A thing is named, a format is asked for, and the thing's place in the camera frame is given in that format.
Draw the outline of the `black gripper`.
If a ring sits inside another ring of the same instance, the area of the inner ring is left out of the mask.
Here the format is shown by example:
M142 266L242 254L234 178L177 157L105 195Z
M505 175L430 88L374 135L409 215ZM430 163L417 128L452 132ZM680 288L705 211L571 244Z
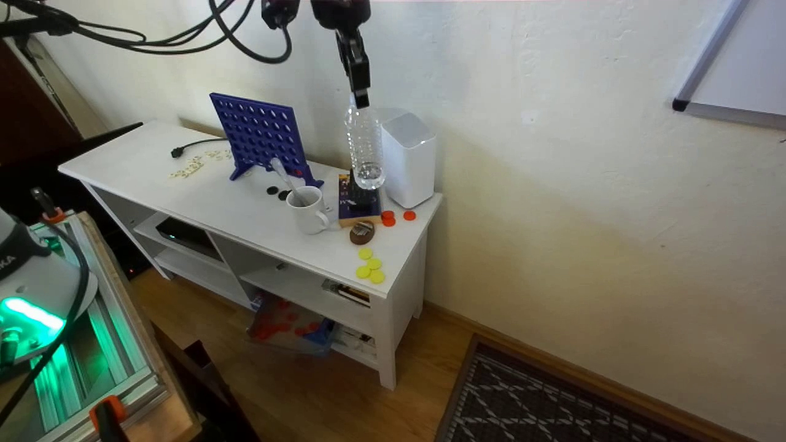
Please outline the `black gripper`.
M353 88L355 108L369 108L371 99L366 88L371 87L371 70L360 32L336 32L336 47L348 87Z

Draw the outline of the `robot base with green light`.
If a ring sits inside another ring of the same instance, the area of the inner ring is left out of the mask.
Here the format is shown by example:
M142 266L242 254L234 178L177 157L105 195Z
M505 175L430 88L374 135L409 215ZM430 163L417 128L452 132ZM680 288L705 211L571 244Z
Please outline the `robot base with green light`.
M78 319L97 293L77 220L25 227L0 211L0 377L16 377Z

